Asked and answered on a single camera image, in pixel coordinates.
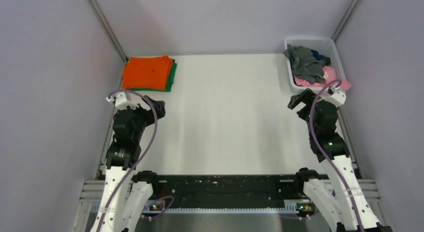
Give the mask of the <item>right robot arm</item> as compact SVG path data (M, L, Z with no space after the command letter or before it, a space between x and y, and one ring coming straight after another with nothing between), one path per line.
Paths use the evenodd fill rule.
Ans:
M345 97L337 91L321 98L307 88L290 98L291 110L304 104L297 115L307 123L310 148L332 185L329 191L321 176L305 167L295 174L293 192L311 200L332 232L390 232L392 228L380 221L367 201L348 147L336 132L338 110Z

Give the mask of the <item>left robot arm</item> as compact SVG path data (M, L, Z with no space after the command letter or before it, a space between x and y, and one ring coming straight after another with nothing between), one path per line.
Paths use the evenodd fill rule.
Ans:
M140 97L149 109L131 98L127 91L113 92L106 100L117 109L113 116L112 142L106 152L104 188L92 232L133 232L149 199L160 194L157 174L137 172L147 153L141 148L146 127L158 129L166 114L165 102Z

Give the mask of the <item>grey t-shirt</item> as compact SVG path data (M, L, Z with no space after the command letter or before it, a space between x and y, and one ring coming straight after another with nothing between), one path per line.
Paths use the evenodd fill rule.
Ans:
M318 74L321 72L322 67L324 67L313 57L311 49L304 46L292 46L288 44L283 54L289 60L293 73Z

